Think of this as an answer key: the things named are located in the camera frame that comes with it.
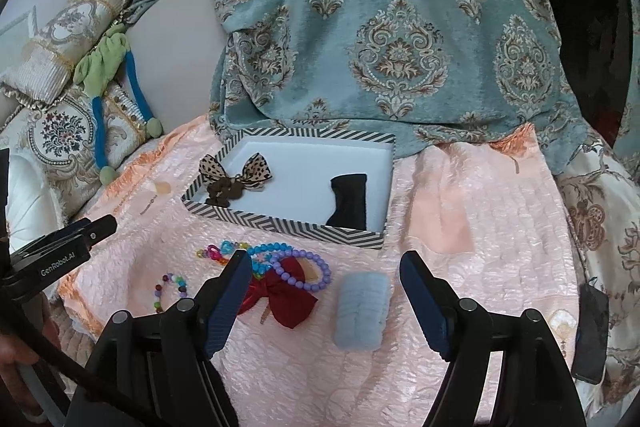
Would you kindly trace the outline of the person left hand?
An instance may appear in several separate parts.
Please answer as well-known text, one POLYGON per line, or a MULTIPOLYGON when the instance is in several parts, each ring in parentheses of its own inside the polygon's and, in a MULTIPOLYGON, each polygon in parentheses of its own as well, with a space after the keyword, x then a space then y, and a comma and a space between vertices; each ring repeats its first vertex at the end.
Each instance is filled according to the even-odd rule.
MULTIPOLYGON (((59 348, 61 345, 58 339, 58 325, 51 319, 49 300, 46 296, 41 296, 40 301, 43 321, 41 332, 59 348)), ((1 334, 1 378, 17 406, 29 418, 41 416, 42 408, 27 388, 18 366, 33 365, 38 360, 38 355, 20 338, 13 334, 1 334)))

